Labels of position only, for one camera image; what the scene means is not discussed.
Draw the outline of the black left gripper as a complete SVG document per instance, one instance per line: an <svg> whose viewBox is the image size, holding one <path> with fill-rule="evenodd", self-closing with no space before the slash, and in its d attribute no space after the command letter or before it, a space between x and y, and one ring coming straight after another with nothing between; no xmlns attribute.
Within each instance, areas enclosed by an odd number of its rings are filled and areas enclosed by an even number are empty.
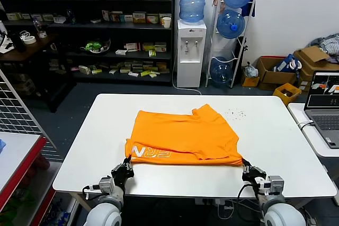
<svg viewBox="0 0 339 226"><path fill-rule="evenodd" d="M113 170L111 170L111 175L114 179L115 186L125 187L127 180L134 177L131 155L129 155L128 158L125 158L123 163L117 165Z"/></svg>

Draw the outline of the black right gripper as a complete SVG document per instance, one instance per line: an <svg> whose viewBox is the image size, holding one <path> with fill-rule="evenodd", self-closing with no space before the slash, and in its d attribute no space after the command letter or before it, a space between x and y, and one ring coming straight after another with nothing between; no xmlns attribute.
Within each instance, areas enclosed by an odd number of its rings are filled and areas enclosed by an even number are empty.
<svg viewBox="0 0 339 226"><path fill-rule="evenodd" d="M266 172L256 166L252 166L249 161L243 158L242 180L257 186L260 181L266 180Z"/></svg>

